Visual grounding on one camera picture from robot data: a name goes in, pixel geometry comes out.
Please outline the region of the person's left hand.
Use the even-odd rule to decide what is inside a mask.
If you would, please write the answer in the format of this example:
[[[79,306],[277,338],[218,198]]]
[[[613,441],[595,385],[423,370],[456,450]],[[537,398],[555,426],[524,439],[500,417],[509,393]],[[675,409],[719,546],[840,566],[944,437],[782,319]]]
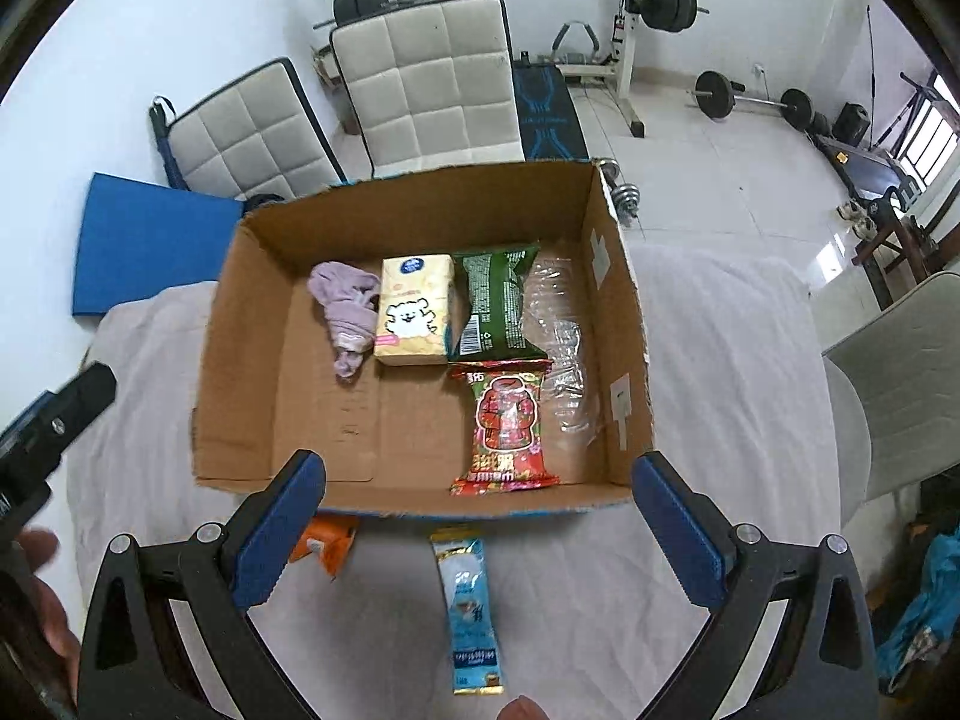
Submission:
[[[64,663],[67,675],[67,686],[71,699],[76,699],[78,691],[78,671],[80,671],[80,656],[82,644],[70,629],[68,616],[62,601],[50,585],[37,573],[53,561],[59,551],[59,538],[47,528],[25,528],[17,537],[21,550],[25,553],[26,562],[32,575],[32,582],[36,585],[36,608],[39,614],[39,624],[44,631],[47,643],[59,655]]]

